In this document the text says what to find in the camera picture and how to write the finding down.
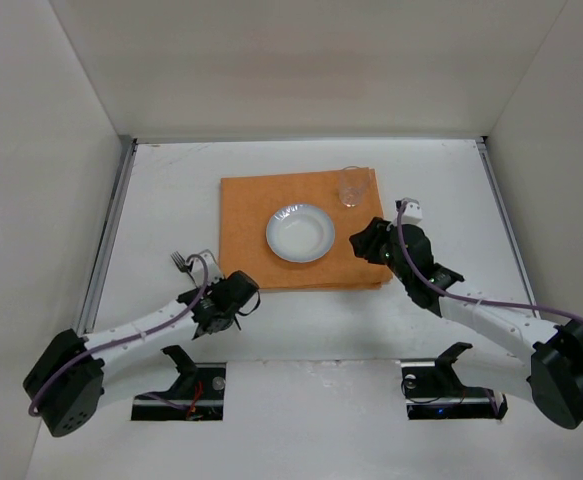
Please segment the black fork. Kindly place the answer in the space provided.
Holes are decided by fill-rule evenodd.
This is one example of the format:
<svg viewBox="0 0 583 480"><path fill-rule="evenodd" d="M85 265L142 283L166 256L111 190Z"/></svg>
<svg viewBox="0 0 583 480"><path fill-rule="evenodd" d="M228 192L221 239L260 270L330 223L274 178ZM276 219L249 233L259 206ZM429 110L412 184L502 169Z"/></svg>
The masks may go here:
<svg viewBox="0 0 583 480"><path fill-rule="evenodd" d="M190 262L187 261L178 251L171 253L170 258L179 272L184 274L191 273Z"/></svg>

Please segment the white ceramic plate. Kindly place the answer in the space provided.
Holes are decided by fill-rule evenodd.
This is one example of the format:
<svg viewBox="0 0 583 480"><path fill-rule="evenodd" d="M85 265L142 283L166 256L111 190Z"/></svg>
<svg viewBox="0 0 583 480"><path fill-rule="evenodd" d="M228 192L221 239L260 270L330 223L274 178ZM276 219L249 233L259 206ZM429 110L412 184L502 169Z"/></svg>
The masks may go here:
<svg viewBox="0 0 583 480"><path fill-rule="evenodd" d="M310 204L293 204L278 210L265 230L271 251L291 263L310 263L324 257L335 242L330 216Z"/></svg>

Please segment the orange cloth napkin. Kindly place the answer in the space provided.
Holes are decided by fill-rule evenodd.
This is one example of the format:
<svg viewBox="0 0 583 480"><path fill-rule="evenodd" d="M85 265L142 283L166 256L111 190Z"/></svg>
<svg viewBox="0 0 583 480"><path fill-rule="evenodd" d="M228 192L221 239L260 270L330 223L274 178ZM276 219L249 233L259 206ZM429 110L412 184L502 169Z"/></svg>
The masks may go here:
<svg viewBox="0 0 583 480"><path fill-rule="evenodd" d="M367 181L361 204L339 198L341 171L223 178L221 180L219 260L223 272L242 270L263 290L361 290L389 282L392 273L353 254L349 237L384 216L375 170L360 172ZM292 263L275 255L266 241L270 218L281 208L304 203L325 211L335 226L335 242L322 258Z"/></svg>

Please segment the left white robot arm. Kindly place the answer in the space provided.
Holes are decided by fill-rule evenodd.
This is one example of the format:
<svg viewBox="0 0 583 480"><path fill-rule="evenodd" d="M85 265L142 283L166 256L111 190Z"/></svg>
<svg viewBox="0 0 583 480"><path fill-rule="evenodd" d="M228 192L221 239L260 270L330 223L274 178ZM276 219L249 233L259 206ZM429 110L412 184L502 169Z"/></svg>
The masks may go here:
<svg viewBox="0 0 583 480"><path fill-rule="evenodd" d="M60 332L23 382L30 415L61 438L120 399L147 395L171 405L196 384L198 367L186 345L229 329L248 303L260 303L259 287L235 271L122 326L84 337Z"/></svg>

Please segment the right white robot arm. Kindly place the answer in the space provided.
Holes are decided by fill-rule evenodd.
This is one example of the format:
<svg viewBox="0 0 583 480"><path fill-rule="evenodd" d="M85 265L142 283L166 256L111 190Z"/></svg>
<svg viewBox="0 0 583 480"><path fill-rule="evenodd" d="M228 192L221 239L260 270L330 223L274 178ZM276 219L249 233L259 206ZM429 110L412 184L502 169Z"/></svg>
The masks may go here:
<svg viewBox="0 0 583 480"><path fill-rule="evenodd" d="M430 240L416 225L375 217L349 242L356 257L387 267L417 306L473 330L518 363L452 370L453 382L530 401L566 429L583 422L583 318L568 314L559 325L540 318L541 306L484 298L461 274L435 261Z"/></svg>

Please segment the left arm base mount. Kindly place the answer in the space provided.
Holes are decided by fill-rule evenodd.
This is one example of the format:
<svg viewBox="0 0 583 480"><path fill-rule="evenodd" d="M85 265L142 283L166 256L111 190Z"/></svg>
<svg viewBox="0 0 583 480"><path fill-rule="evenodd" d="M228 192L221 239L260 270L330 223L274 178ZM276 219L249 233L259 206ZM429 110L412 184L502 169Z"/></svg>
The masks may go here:
<svg viewBox="0 0 583 480"><path fill-rule="evenodd" d="M135 422L222 421L226 389L226 363L195 363L180 346L161 351L166 360L167 386L153 388L133 399Z"/></svg>

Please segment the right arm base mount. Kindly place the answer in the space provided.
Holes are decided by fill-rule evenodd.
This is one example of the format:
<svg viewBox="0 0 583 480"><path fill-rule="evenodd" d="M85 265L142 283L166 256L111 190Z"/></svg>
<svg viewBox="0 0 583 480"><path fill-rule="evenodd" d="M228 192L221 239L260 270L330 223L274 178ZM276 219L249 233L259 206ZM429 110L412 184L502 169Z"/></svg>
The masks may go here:
<svg viewBox="0 0 583 480"><path fill-rule="evenodd" d="M400 389L409 420L501 421L505 417L508 412L505 395L492 389L466 386L453 370L460 355L472 348L470 343L457 342L435 358L400 363Z"/></svg>

